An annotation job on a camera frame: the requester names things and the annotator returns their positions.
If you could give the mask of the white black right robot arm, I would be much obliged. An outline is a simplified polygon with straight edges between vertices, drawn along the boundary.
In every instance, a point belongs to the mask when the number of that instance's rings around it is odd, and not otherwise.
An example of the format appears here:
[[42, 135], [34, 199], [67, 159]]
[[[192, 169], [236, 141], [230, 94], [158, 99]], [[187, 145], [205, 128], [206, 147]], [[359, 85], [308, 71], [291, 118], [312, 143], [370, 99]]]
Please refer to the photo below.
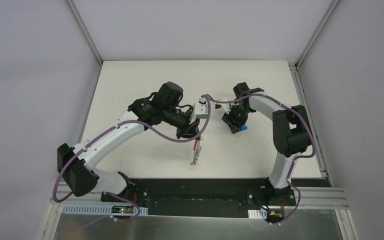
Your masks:
[[219, 99], [216, 105], [225, 111], [222, 121], [232, 134], [245, 129], [250, 113], [259, 112], [272, 121], [272, 139], [277, 154], [266, 185], [256, 194], [255, 200], [262, 204], [279, 204], [291, 194], [291, 177], [297, 159], [303, 158], [314, 143], [306, 108], [303, 105], [287, 106], [261, 88], [249, 88], [245, 82], [238, 83], [233, 92], [235, 100]]

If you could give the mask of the blue key tag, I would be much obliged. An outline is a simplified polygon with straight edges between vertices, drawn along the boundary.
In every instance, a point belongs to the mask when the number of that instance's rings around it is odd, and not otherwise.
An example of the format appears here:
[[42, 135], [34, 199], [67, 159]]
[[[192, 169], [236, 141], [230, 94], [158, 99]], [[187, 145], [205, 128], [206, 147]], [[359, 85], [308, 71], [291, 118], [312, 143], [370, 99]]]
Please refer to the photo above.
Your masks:
[[243, 126], [241, 127], [240, 131], [245, 131], [245, 130], [247, 130], [247, 129], [248, 129], [248, 127], [247, 127], [246, 125], [243, 125]]

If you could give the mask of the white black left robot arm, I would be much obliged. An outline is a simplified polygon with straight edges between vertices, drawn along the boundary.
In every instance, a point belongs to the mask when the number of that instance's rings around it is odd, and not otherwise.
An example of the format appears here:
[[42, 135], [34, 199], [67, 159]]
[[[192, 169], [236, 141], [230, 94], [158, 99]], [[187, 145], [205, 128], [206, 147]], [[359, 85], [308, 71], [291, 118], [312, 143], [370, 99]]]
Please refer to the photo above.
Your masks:
[[134, 183], [120, 171], [98, 169], [98, 164], [112, 151], [129, 139], [167, 123], [176, 128], [176, 137], [169, 140], [186, 143], [199, 141], [203, 131], [199, 129], [201, 119], [208, 117], [205, 98], [200, 97], [193, 105], [180, 104], [183, 89], [168, 81], [156, 92], [136, 99], [112, 124], [95, 136], [74, 146], [67, 143], [57, 148], [57, 180], [64, 180], [70, 189], [69, 195], [82, 197], [91, 191], [111, 193], [120, 202], [132, 198]]

